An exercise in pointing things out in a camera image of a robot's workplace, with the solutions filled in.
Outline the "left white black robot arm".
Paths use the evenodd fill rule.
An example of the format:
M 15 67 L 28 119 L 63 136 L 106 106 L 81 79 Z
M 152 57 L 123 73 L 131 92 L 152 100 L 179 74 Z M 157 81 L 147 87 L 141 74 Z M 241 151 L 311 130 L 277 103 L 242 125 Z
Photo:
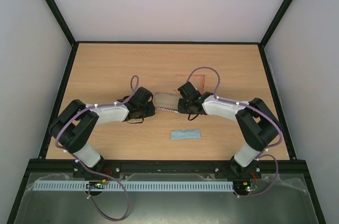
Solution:
M 93 129 L 101 124 L 136 120 L 143 123 L 145 118 L 155 115 L 153 94 L 139 87 L 132 95 L 111 104 L 86 105 L 73 100 L 49 127 L 55 138 L 56 147 L 76 158 L 84 169 L 93 175 L 104 170 L 104 158 L 88 142 Z

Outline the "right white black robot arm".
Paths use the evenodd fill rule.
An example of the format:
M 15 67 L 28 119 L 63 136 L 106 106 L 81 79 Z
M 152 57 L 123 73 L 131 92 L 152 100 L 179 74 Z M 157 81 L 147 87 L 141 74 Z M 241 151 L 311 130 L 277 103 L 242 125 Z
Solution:
M 187 114 L 189 120 L 215 115 L 238 123 L 245 143 L 230 160 L 230 170 L 237 177 L 247 174 L 249 165 L 262 152 L 283 139 L 280 122 L 260 98 L 246 102 L 220 98 L 210 92 L 201 94 L 190 82 L 179 87 L 178 92 L 178 112 Z

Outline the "blue cleaning cloth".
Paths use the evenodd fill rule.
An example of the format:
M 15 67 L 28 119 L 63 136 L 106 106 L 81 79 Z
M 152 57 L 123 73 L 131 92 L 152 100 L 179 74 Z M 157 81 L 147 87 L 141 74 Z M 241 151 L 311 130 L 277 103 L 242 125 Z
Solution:
M 171 140 L 200 139 L 201 132 L 199 129 L 173 130 L 170 132 L 170 138 Z

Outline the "striped sunglasses case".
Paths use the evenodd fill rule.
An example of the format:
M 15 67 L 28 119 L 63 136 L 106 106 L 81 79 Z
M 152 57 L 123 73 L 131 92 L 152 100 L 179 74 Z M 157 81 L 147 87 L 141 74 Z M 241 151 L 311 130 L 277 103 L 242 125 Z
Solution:
M 177 94 L 170 93 L 155 93 L 153 97 L 153 104 L 156 110 L 178 113 L 178 103 L 181 97 Z

